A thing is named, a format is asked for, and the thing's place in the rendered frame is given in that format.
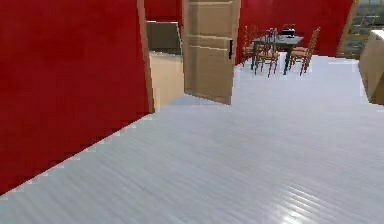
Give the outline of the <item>tan wooden cabinet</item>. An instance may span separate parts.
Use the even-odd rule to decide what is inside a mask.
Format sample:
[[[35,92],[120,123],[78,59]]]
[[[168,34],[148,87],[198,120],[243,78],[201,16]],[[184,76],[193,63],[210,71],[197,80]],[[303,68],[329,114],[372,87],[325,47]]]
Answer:
[[[369,33],[358,68],[368,101],[384,106],[384,30]]]

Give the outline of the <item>window with tan frame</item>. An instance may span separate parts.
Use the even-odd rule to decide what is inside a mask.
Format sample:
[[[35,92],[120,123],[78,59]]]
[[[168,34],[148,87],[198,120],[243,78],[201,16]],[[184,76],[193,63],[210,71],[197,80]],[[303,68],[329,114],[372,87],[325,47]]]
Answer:
[[[336,56],[359,59],[371,30],[384,29],[384,0],[352,0]]]

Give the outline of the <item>brown framed wall picture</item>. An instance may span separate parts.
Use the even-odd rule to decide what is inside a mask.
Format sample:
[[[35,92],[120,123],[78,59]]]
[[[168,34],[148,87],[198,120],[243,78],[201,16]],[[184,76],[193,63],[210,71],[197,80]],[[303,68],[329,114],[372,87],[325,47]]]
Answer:
[[[181,38],[177,22],[147,22],[148,47],[150,51],[181,55]]]

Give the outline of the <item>dark grey dining table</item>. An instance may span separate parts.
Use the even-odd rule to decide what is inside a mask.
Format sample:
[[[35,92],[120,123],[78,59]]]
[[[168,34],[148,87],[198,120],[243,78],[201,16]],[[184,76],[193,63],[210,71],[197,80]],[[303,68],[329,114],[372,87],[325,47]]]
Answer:
[[[256,49],[259,45],[263,43],[262,39],[266,38],[266,35],[256,38],[253,40],[253,55],[252,55],[252,64],[251,68],[254,68],[254,63],[256,60]],[[289,38],[287,35],[279,35],[275,44],[278,47],[283,47],[287,49],[286,56],[285,56],[285,65],[284,65],[284,71],[283,74],[287,74],[289,61],[291,57],[291,53],[293,51],[293,48],[297,46],[301,41],[303,40],[302,36],[293,36],[292,38]]]

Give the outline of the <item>brown wooden dining chair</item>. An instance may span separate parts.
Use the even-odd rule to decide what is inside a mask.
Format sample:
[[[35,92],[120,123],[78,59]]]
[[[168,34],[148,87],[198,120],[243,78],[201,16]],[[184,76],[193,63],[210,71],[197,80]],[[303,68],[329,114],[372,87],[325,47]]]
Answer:
[[[259,38],[256,44],[255,66],[263,71],[265,64],[269,65],[268,75],[276,73],[277,62],[280,54],[276,46],[277,31],[275,28],[264,30],[263,35]]]
[[[308,67],[310,65],[310,61],[314,52],[314,48],[316,46],[319,34],[320,34],[321,28],[316,28],[311,36],[309,45],[307,47],[294,47],[291,56],[289,59],[289,68],[292,68],[292,66],[297,62],[301,62],[301,70],[300,74],[306,73],[308,70]]]
[[[242,47],[241,64],[245,66],[245,62],[252,56],[253,40],[258,32],[258,27],[255,24],[244,27],[244,43]]]

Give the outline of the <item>tan wooden room door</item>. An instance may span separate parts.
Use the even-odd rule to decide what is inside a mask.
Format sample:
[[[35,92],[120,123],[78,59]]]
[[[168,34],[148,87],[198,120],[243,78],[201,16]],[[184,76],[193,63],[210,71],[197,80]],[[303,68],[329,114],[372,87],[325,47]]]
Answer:
[[[241,0],[182,0],[184,92],[230,105]],[[233,40],[232,59],[228,58]]]

